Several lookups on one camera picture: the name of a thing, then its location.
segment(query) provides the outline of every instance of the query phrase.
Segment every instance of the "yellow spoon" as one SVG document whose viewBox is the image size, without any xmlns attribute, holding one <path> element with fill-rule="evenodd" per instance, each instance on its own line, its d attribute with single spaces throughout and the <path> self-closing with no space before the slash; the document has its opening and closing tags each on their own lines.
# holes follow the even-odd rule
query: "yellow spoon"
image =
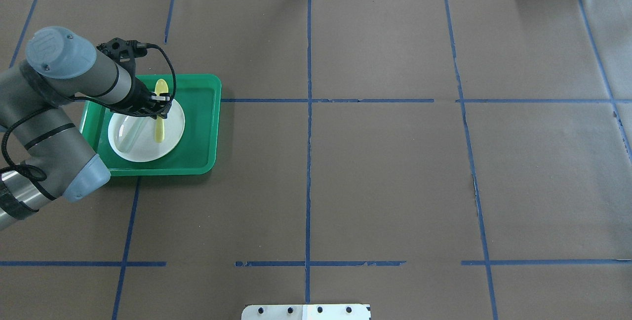
<svg viewBox="0 0 632 320">
<path fill-rule="evenodd" d="M 156 95 L 169 93 L 169 86 L 167 86 L 167 82 L 164 79 L 159 79 L 156 82 L 154 93 L 156 93 Z M 159 144 L 164 141 L 164 120 L 160 116 L 156 118 L 156 134 L 154 135 L 154 139 Z"/>
</svg>

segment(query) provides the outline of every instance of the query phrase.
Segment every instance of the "black cable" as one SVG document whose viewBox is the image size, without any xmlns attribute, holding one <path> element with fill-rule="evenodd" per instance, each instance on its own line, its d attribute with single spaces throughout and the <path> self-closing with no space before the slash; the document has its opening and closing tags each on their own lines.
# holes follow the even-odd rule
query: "black cable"
<svg viewBox="0 0 632 320">
<path fill-rule="evenodd" d="M 115 113 L 120 113 L 124 115 L 129 115 L 129 116 L 136 116 L 139 118 L 157 116 L 157 115 L 162 114 L 165 111 L 165 109 L 167 109 L 171 105 L 173 100 L 176 99 L 176 90 L 177 90 L 176 72 L 173 69 L 171 60 L 169 60 L 169 57 L 167 57 L 167 54 L 164 52 L 162 47 L 155 45 L 153 43 L 148 43 L 147 48 L 155 48 L 156 50 L 160 51 L 165 61 L 167 61 L 167 64 L 169 65 L 169 69 L 171 70 L 171 75 L 173 77 L 173 91 L 170 95 L 170 100 L 167 104 L 165 104 L 164 107 L 162 107 L 162 109 L 160 109 L 159 111 L 155 113 L 149 113 L 149 114 L 139 114 L 139 113 L 130 114 L 129 112 L 119 110 L 117 108 L 114 108 L 113 106 L 110 106 L 109 104 L 104 104 L 100 102 L 99 100 L 96 100 L 90 97 L 71 97 L 70 100 L 74 102 L 80 101 L 80 100 L 88 100 L 90 102 L 99 104 L 100 106 L 103 106 L 104 108 L 108 108 Z M 25 178 L 28 178 L 31 182 L 32 181 L 39 182 L 39 181 L 46 180 L 47 175 L 40 167 L 37 167 L 36 165 L 31 165 L 31 164 L 15 164 L 15 162 L 13 162 L 13 160 L 11 159 L 11 156 L 9 156 L 9 151 L 7 150 L 7 144 L 9 143 L 9 136 L 15 129 L 17 129 L 20 125 L 24 124 L 28 120 L 31 120 L 32 118 L 40 115 L 41 113 L 45 113 L 46 111 L 49 111 L 50 109 L 53 109 L 53 106 L 47 106 L 45 108 L 41 108 L 35 111 L 34 113 L 31 113 L 27 115 L 26 117 L 18 120 L 18 122 L 16 122 L 15 124 L 11 125 L 8 129 L 6 129 L 6 131 L 4 132 L 4 136 L 2 136 L 2 143 L 0 144 L 0 152 L 2 153 L 2 157 L 4 158 L 8 166 L 4 168 L 0 168 L 0 176 L 2 176 L 2 174 L 5 172 L 16 171 L 20 173 L 22 176 L 24 176 Z"/>
<path fill-rule="evenodd" d="M 142 113 L 129 113 L 128 111 L 123 111 L 120 109 L 117 109 L 109 104 L 105 104 L 103 102 L 100 102 L 97 99 L 93 99 L 91 97 L 71 97 L 70 100 L 72 100 L 73 102 L 76 101 L 81 101 L 81 100 L 87 100 L 88 102 L 93 102 L 95 104 L 99 104 L 100 106 L 110 109 L 111 111 L 115 112 L 115 113 L 119 113 L 119 114 L 123 114 L 123 115 L 129 115 L 129 116 L 134 116 L 136 118 L 146 118 L 146 117 L 151 117 L 151 116 L 158 116 L 160 114 L 162 114 L 169 105 L 171 105 L 171 102 L 173 102 L 174 99 L 176 99 L 176 90 L 178 89 L 178 86 L 176 84 L 176 72 L 175 70 L 173 70 L 173 65 L 171 64 L 171 60 L 169 60 L 169 57 L 167 57 L 167 54 L 164 52 L 164 50 L 158 46 L 155 45 L 153 43 L 148 43 L 147 44 L 147 48 L 155 48 L 156 50 L 159 50 L 160 53 L 162 54 L 162 56 L 164 57 L 165 61 L 167 61 L 167 64 L 169 65 L 169 69 L 171 70 L 171 76 L 173 77 L 173 91 L 170 95 L 170 100 L 168 104 L 165 104 L 164 107 L 162 107 L 162 109 L 156 111 L 155 113 L 146 113 L 146 114 L 142 114 Z"/>
<path fill-rule="evenodd" d="M 36 165 L 31 165 L 31 164 L 15 164 L 15 162 L 13 162 L 13 160 L 9 156 L 9 151 L 7 151 L 7 144 L 9 143 L 9 135 L 11 135 L 11 133 L 15 129 L 17 129 L 18 126 L 40 115 L 41 113 L 45 113 L 46 111 L 49 111 L 52 108 L 53 108 L 52 106 L 41 108 L 38 111 L 31 113 L 30 115 L 27 115 L 26 117 L 18 120 L 18 122 L 16 122 L 15 124 L 11 125 L 8 129 L 6 129 L 4 136 L 2 137 L 2 145 L 0 145 L 0 149 L 2 150 L 2 156 L 4 160 L 6 161 L 6 164 L 8 164 L 9 166 L 0 169 L 0 176 L 2 176 L 2 174 L 6 172 L 16 171 L 20 173 L 22 176 L 25 176 L 25 178 L 28 178 L 30 181 L 46 180 L 47 178 L 46 173 L 40 167 L 37 167 Z M 40 175 L 36 176 L 31 171 L 36 171 Z"/>
</svg>

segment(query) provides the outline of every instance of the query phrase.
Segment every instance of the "silver metal cylinder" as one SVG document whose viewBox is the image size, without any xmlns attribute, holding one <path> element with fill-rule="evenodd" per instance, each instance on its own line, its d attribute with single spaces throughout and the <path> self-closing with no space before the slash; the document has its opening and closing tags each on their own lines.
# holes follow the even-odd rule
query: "silver metal cylinder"
<svg viewBox="0 0 632 320">
<path fill-rule="evenodd" d="M 43 196 L 28 178 L 16 171 L 4 173 L 2 182 L 18 201 L 22 201 L 33 210 L 38 210 L 50 203 L 50 199 Z"/>
<path fill-rule="evenodd" d="M 51 201 L 43 196 L 28 178 L 25 178 L 16 171 L 3 173 L 2 176 L 0 176 L 0 180 L 2 180 L 14 198 L 32 210 L 39 210 Z M 18 219 L 9 215 L 5 210 L 0 209 L 0 231 L 13 225 L 16 221 L 18 221 Z"/>
</svg>

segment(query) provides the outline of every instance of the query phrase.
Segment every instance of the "metal bracket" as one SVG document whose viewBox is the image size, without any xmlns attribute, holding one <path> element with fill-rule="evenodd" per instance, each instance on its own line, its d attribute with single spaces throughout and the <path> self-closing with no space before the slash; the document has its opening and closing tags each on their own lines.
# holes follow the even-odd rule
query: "metal bracket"
<svg viewBox="0 0 632 320">
<path fill-rule="evenodd" d="M 247 306 L 241 320 L 371 320 L 365 304 L 300 304 Z"/>
</svg>

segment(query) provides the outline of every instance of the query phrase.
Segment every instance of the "blue tape line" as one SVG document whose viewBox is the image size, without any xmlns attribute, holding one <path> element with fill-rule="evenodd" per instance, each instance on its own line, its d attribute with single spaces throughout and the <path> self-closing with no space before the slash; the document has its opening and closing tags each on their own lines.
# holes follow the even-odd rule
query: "blue tape line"
<svg viewBox="0 0 632 320">
<path fill-rule="evenodd" d="M 166 267 L 167 262 L 146 262 L 146 261 L 136 261 L 136 262 L 127 262 L 126 267 Z"/>
<path fill-rule="evenodd" d="M 434 99 L 314 99 L 314 103 L 434 103 Z"/>
<path fill-rule="evenodd" d="M 625 264 L 632 259 L 505 259 L 490 261 L 492 266 L 557 266 L 572 264 Z M 461 266 L 485 266 L 485 261 L 461 261 Z"/>
<path fill-rule="evenodd" d="M 496 309 L 496 294 L 494 292 L 494 281 L 492 279 L 492 267 L 489 262 L 489 251 L 487 249 L 487 236 L 485 234 L 485 221 L 483 220 L 483 209 L 480 205 L 480 196 L 478 190 L 478 178 L 476 177 L 476 166 L 474 165 L 474 154 L 472 153 L 472 141 L 470 140 L 470 129 L 468 128 L 467 116 L 465 111 L 465 98 L 463 97 L 463 86 L 461 84 L 461 75 L 458 65 L 456 64 L 456 43 L 454 41 L 454 30 L 452 29 L 452 17 L 450 14 L 450 4 L 448 0 L 445 2 L 445 15 L 447 16 L 447 28 L 450 33 L 450 44 L 452 46 L 452 61 L 454 61 L 454 74 L 456 82 L 458 82 L 459 99 L 461 106 L 461 114 L 463 116 L 463 128 L 465 129 L 465 140 L 468 146 L 468 157 L 470 159 L 470 170 L 472 172 L 472 180 L 474 182 L 474 197 L 476 198 L 476 211 L 478 212 L 478 228 L 480 230 L 480 239 L 483 244 L 483 257 L 485 257 L 485 270 L 487 272 L 487 288 L 489 290 L 489 299 L 492 306 L 492 316 L 494 320 L 498 320 L 498 311 Z"/>
<path fill-rule="evenodd" d="M 169 4 L 169 14 L 167 15 L 167 25 L 164 28 L 164 43 L 167 43 L 167 39 L 169 38 L 169 27 L 171 27 L 171 14 L 173 14 L 173 4 L 176 0 L 171 0 Z"/>
<path fill-rule="evenodd" d="M 120 267 L 117 261 L 0 261 L 0 267 Z M 166 267 L 167 262 L 128 262 L 128 267 Z"/>
<path fill-rule="evenodd" d="M 608 97 L 610 102 L 612 103 L 612 110 L 614 110 L 614 114 L 617 118 L 617 124 L 619 125 L 619 132 L 621 133 L 621 138 L 623 139 L 623 143 L 626 147 L 626 153 L 628 153 L 628 159 L 632 162 L 632 150 L 630 149 L 630 141 L 628 140 L 628 135 L 626 134 L 626 130 L 623 127 L 623 122 L 621 122 L 621 115 L 619 114 L 619 108 L 617 108 L 617 104 L 614 100 L 614 95 L 612 95 L 612 89 L 610 88 L 610 82 L 608 81 L 608 77 L 605 74 L 605 69 L 603 68 L 603 62 L 601 60 L 601 56 L 599 55 L 599 51 L 596 49 L 596 44 L 594 43 L 594 38 L 592 35 L 591 26 L 589 25 L 588 17 L 586 16 L 586 11 L 584 9 L 583 0 L 578 0 L 580 3 L 580 11 L 582 12 L 582 19 L 584 21 L 584 25 L 586 26 L 586 31 L 589 34 L 589 39 L 591 39 L 591 45 L 593 47 L 594 57 L 599 65 L 599 72 L 601 72 L 601 77 L 603 78 L 603 83 L 605 83 L 605 90 L 608 92 Z"/>
<path fill-rule="evenodd" d="M 223 98 L 223 103 L 307 103 L 307 99 L 283 98 Z"/>
<path fill-rule="evenodd" d="M 463 99 L 464 103 L 562 103 L 562 104 L 610 104 L 607 99 Z"/>
<path fill-rule="evenodd" d="M 235 262 L 235 267 L 304 267 L 304 261 L 248 261 Z"/>
<path fill-rule="evenodd" d="M 307 191 L 305 205 L 305 304 L 310 303 L 312 252 L 312 0 L 307 0 Z"/>
<path fill-rule="evenodd" d="M 311 267 L 399 267 L 406 261 L 310 261 Z M 303 261 L 246 261 L 235 262 L 235 267 L 304 267 Z"/>
<path fill-rule="evenodd" d="M 125 239 L 125 248 L 122 252 L 122 261 L 120 262 L 119 282 L 117 286 L 117 296 L 115 297 L 115 306 L 112 310 L 112 320 L 117 320 L 118 308 L 120 304 L 120 293 L 122 293 L 122 284 L 125 280 L 125 269 L 127 267 L 127 257 L 129 255 L 129 245 L 131 244 L 131 233 L 134 230 L 134 220 L 136 219 L 136 206 L 138 206 L 138 194 L 140 192 L 140 177 L 136 179 L 136 191 L 134 192 L 134 202 L 131 205 L 131 213 L 129 214 L 129 225 L 127 227 L 127 238 Z"/>
<path fill-rule="evenodd" d="M 318 267 L 399 267 L 406 261 L 312 261 L 312 266 Z"/>
<path fill-rule="evenodd" d="M 3 267 L 120 267 L 108 261 L 0 261 Z"/>
<path fill-rule="evenodd" d="M 309 99 L 223 98 L 223 103 L 309 103 Z M 312 99 L 312 103 L 434 103 L 434 99 Z"/>
<path fill-rule="evenodd" d="M 37 4 L 38 0 L 33 0 L 33 3 L 31 3 L 29 15 L 27 15 L 27 20 L 24 22 L 24 27 L 22 27 L 22 32 L 20 34 L 20 38 L 18 39 L 18 44 L 15 46 L 13 57 L 11 57 L 11 63 L 9 63 L 9 68 L 13 67 L 13 64 L 15 64 L 15 60 L 18 58 L 18 52 L 20 52 L 20 47 L 22 47 L 22 41 L 24 41 L 24 36 L 25 34 L 27 34 L 27 28 L 29 28 L 29 23 L 31 22 L 31 17 L 33 16 L 33 12 L 35 11 Z"/>
</svg>

